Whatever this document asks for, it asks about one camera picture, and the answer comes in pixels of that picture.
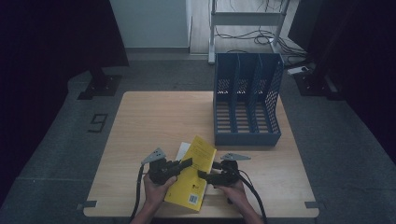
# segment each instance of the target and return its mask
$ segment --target metal rack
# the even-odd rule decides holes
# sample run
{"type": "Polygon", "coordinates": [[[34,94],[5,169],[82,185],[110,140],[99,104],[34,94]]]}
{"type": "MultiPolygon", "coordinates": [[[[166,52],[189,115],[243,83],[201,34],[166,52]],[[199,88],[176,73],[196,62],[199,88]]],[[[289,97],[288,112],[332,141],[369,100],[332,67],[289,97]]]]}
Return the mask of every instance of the metal rack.
{"type": "Polygon", "coordinates": [[[276,26],[276,33],[271,48],[273,52],[276,49],[279,40],[280,31],[286,18],[286,12],[289,7],[290,0],[285,0],[281,12],[217,12],[216,1],[212,1],[212,10],[210,15],[210,37],[209,37],[209,53],[208,62],[215,63],[215,26],[218,25],[260,25],[260,26],[276,26]]]}

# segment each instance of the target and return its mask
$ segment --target white wall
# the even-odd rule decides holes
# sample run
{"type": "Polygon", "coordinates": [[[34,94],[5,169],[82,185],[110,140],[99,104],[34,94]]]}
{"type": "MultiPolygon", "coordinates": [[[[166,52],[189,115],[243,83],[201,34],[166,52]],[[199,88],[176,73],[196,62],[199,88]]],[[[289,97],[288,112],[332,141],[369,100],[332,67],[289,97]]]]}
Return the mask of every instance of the white wall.
{"type": "Polygon", "coordinates": [[[125,48],[188,48],[190,0],[110,0],[125,48]]]}

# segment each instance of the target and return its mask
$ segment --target black stand base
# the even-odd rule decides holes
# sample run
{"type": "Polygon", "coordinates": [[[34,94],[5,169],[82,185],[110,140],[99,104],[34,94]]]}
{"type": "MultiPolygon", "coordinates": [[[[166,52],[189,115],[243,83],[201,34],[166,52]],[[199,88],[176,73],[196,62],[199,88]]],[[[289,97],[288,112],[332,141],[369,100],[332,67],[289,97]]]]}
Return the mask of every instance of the black stand base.
{"type": "Polygon", "coordinates": [[[82,91],[79,100],[91,100],[93,96],[114,96],[120,85],[122,76],[105,76],[104,82],[97,85],[95,80],[91,80],[87,90],[82,91]]]}
{"type": "Polygon", "coordinates": [[[294,75],[294,80],[302,96],[325,96],[325,88],[312,74],[296,74],[294,75]]]}
{"type": "Polygon", "coordinates": [[[328,100],[344,100],[328,77],[318,81],[311,73],[301,73],[294,75],[294,80],[302,96],[326,96],[328,100]]]}

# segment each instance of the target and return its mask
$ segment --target book cover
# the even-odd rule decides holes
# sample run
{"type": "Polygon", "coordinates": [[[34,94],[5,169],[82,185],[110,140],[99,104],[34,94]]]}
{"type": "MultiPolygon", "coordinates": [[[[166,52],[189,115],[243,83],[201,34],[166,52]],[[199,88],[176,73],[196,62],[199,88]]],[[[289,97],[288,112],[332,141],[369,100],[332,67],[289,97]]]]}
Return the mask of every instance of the book cover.
{"type": "Polygon", "coordinates": [[[184,169],[177,182],[166,192],[165,201],[188,207],[195,211],[201,209],[206,189],[206,181],[198,177],[198,170],[210,173],[216,149],[200,136],[195,136],[182,161],[192,158],[192,166],[184,169]]]}

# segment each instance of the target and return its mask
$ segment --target wooden table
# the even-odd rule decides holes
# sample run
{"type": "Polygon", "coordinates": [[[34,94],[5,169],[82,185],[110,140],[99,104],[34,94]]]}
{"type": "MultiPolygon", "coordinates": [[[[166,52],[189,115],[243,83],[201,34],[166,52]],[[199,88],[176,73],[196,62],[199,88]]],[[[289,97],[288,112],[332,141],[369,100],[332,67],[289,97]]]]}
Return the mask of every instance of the wooden table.
{"type": "MultiPolygon", "coordinates": [[[[173,161],[181,142],[191,142],[200,135],[214,143],[212,91],[129,91],[123,95],[106,148],[85,207],[88,217],[129,217],[134,209],[136,178],[140,162],[160,147],[173,161]]],[[[275,147],[216,147],[215,161],[227,152],[250,156],[238,162],[249,175],[262,198],[268,217],[317,217],[314,202],[288,118],[279,99],[276,117],[282,136],[275,147]]],[[[249,192],[250,203],[260,208],[249,192]]],[[[145,201],[142,184],[140,206],[145,201]]],[[[163,203],[156,217],[240,217],[227,204],[221,190],[206,188],[203,206],[195,212],[171,203],[163,203]]]]}

